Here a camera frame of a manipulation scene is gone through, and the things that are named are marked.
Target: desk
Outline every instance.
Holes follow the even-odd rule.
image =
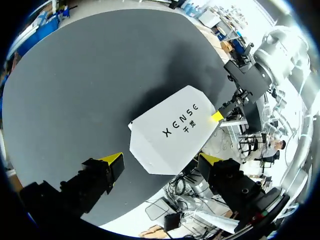
[[[4,140],[22,185],[58,189],[88,158],[123,152],[115,187],[82,218],[99,226],[127,213],[172,178],[134,158],[128,124],[186,85],[221,106],[235,91],[223,66],[177,13],[117,10],[58,29],[26,53],[4,89]]]

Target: black wire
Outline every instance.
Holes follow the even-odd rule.
[[[182,188],[182,191],[181,192],[178,192],[177,193],[177,189],[178,189],[178,184],[179,182],[182,181],[182,184],[183,184],[183,188]],[[181,177],[177,177],[176,178],[176,181],[174,182],[174,192],[175,194],[181,196],[182,194],[184,194],[186,191],[186,180],[185,180],[185,176],[181,176]]]
[[[156,219],[154,219],[154,220],[157,220],[158,218],[160,218],[163,214],[165,214],[165,213],[167,213],[169,210],[164,210],[162,207],[160,207],[159,205],[157,205],[157,204],[155,204],[154,202],[150,202],[150,201],[145,201],[146,203],[149,203],[149,204],[151,204],[151,205],[155,205],[155,206],[157,206],[158,208],[160,208],[160,209],[162,209],[163,210],[163,213],[160,215],[160,216],[158,216]],[[150,218],[150,216],[149,216],[149,214],[147,213],[147,208],[144,210],[145,211],[145,213],[148,215],[148,217]]]
[[[189,209],[188,204],[185,201],[182,201],[180,199],[177,200],[178,203],[184,203],[186,205],[186,210]]]
[[[204,200],[202,200],[202,199],[199,198],[199,197],[197,197],[197,199],[201,200],[201,201],[210,209],[210,211],[211,211],[214,215],[216,215],[216,213],[209,207],[209,205],[208,205]]]

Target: man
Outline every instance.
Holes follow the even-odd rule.
[[[252,161],[254,159],[261,159],[261,158],[268,158],[272,157],[276,154],[278,150],[285,149],[287,143],[286,141],[278,141],[270,138],[268,142],[268,147],[266,148],[265,145],[258,148],[256,151],[250,152],[248,156],[242,159],[242,163],[245,164],[247,161]]]

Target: cable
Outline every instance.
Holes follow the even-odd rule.
[[[199,200],[201,200],[201,202],[203,202],[207,207],[208,207],[208,209],[210,209],[210,211],[214,214],[214,215],[216,215],[216,213],[209,207],[209,205],[204,201],[204,200],[202,200],[201,198],[199,198],[199,197],[196,197],[197,199],[199,199]]]
[[[153,219],[153,220],[152,220],[152,219],[150,218],[149,214],[147,213],[147,208],[149,208],[150,206],[146,207],[144,211],[145,211],[145,213],[148,215],[148,217],[149,217],[149,219],[150,219],[151,221],[157,220],[157,219],[160,218],[163,214],[165,214],[165,213],[167,213],[167,212],[169,211],[169,210],[164,210],[162,207],[160,207],[159,205],[155,204],[154,202],[145,201],[145,203],[149,203],[149,204],[151,204],[151,205],[155,205],[155,206],[157,206],[158,208],[160,208],[160,209],[163,210],[163,213],[162,213],[160,216],[158,216],[156,219]]]
[[[224,142],[224,139],[225,139],[225,135],[224,134],[222,134],[221,135],[221,144],[220,144],[220,148],[219,148],[219,151],[218,152],[215,152],[215,154],[218,154],[218,153],[220,153],[221,152],[221,148],[223,149],[223,150],[226,150],[227,149],[227,144],[228,144],[228,140],[226,140],[225,142]]]

